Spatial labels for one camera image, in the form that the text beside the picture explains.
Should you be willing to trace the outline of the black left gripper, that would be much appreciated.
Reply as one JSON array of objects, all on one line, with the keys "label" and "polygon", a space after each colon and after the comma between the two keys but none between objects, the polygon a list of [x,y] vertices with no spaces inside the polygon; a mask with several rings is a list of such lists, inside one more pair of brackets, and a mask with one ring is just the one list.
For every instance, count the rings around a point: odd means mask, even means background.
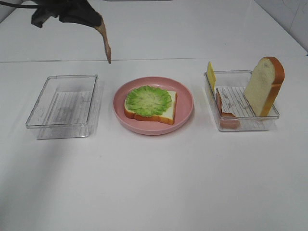
[{"label": "black left gripper", "polygon": [[33,0],[37,4],[31,24],[42,28],[50,17],[59,18],[63,23],[75,23],[89,27],[102,24],[101,15],[87,0]]}]

